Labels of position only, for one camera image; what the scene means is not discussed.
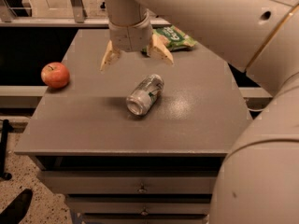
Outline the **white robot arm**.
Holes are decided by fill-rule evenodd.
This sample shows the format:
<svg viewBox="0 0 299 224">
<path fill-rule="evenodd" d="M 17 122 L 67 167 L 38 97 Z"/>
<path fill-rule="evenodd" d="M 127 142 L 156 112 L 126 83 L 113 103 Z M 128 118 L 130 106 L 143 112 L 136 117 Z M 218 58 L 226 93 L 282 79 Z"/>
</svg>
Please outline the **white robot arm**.
<svg viewBox="0 0 299 224">
<path fill-rule="evenodd" d="M 231 145 L 209 224 L 299 224 L 299 0 L 106 0 L 121 26 L 144 7 L 229 65 L 237 85 L 271 95 Z"/>
</svg>

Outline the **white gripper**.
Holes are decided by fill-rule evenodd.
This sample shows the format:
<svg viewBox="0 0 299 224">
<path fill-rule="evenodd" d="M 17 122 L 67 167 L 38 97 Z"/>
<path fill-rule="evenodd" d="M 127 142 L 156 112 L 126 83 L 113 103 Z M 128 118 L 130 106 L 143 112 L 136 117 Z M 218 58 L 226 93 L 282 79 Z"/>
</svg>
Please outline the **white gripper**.
<svg viewBox="0 0 299 224">
<path fill-rule="evenodd" d="M 156 34 L 152 34 L 149 13 L 144 19 L 133 25 L 116 25 L 109 23 L 110 40 L 103 56 L 100 71 L 107 68 L 121 57 L 121 51 L 134 52 L 147 47 L 147 55 L 156 60 L 161 60 L 168 65 L 173 65 L 171 52 Z"/>
</svg>

